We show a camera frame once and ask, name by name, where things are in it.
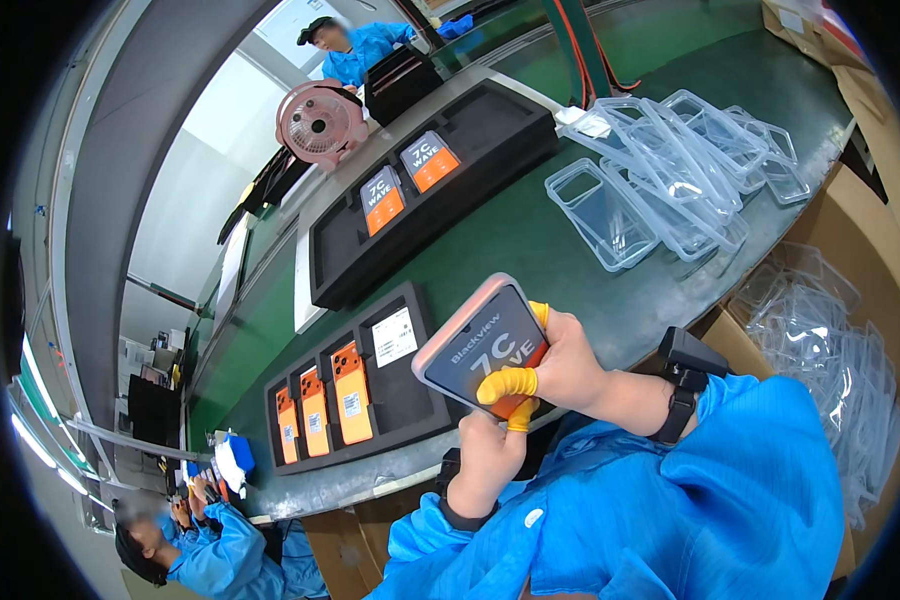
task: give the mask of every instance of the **pink desk fan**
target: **pink desk fan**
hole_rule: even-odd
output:
[[[360,99],[335,78],[298,85],[276,111],[276,140],[327,172],[369,133]]]

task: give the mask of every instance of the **black foam tray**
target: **black foam tray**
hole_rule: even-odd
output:
[[[433,332],[430,315],[420,294],[420,288],[413,282],[406,281],[360,312],[346,326],[323,340],[266,384],[264,414],[269,433],[270,458],[275,474],[298,474],[391,450],[449,429],[465,414],[462,405],[423,385],[410,371],[410,362],[417,354],[415,351],[382,368],[377,367],[376,356],[373,355],[372,327],[404,306],[408,308],[416,345],[418,348],[423,346]],[[366,369],[366,388],[370,396],[367,408],[373,438],[347,445],[344,443],[340,428],[330,357],[354,340],[357,342],[357,353],[363,359]],[[276,414],[276,393],[287,386],[289,396],[295,402],[300,402],[300,376],[314,365],[316,375],[326,390],[330,453],[310,457],[306,442],[298,436],[295,441],[299,458],[297,462],[287,464],[283,460],[282,438]],[[305,416],[300,410],[300,403],[297,404],[296,416],[296,430],[303,431]]]
[[[438,235],[551,156],[558,146],[550,110],[483,79],[404,137],[358,177],[310,227],[312,303],[358,304]],[[459,166],[420,193],[400,153],[426,131],[439,134]],[[406,207],[371,236],[360,187],[384,165],[400,179]]]

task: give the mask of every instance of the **button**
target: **button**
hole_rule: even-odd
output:
[[[527,529],[530,529],[541,517],[543,517],[543,509],[533,509],[527,512],[527,516],[523,519],[523,524],[526,525]]]

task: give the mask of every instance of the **fan grille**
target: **fan grille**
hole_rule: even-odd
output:
[[[316,96],[293,108],[287,129],[290,142],[303,152],[331,154],[348,141],[350,115],[341,100]]]

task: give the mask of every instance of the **blue anti-static coat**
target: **blue anti-static coat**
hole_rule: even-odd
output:
[[[822,598],[844,534],[837,467],[813,399],[785,377],[710,377],[672,449],[596,421],[477,533],[427,493],[390,529],[376,600]]]
[[[370,23],[348,31],[347,35],[353,50],[328,52],[323,59],[323,77],[360,88],[368,69],[394,52],[394,44],[409,42],[414,28],[406,23]]]
[[[264,555],[264,536],[227,502],[211,504],[207,519],[223,526],[219,539],[184,552],[169,568],[168,581],[208,598],[281,600],[327,595],[324,578],[299,521],[292,523],[278,565]]]
[[[181,531],[180,525],[170,517],[169,513],[158,516],[157,523],[167,542],[184,553],[189,553],[197,546],[210,544],[220,539],[220,534],[215,533],[209,527],[201,527],[200,524],[197,524],[196,529]]]

